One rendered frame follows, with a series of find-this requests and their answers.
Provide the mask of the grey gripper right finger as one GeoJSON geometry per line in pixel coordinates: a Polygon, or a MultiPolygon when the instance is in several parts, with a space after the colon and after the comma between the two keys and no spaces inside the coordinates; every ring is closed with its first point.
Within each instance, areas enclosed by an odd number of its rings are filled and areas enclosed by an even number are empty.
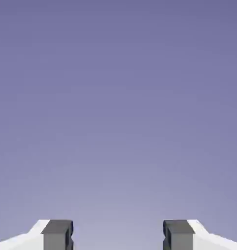
{"type": "Polygon", "coordinates": [[[209,233],[197,219],[164,220],[163,250],[237,250],[237,242],[209,233]]]}

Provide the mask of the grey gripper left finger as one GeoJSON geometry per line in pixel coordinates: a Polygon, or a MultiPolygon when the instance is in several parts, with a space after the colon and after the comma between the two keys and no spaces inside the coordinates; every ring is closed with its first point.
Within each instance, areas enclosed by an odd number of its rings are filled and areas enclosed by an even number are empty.
{"type": "Polygon", "coordinates": [[[27,232],[0,242],[0,250],[74,250],[74,224],[68,219],[40,219],[27,232]]]}

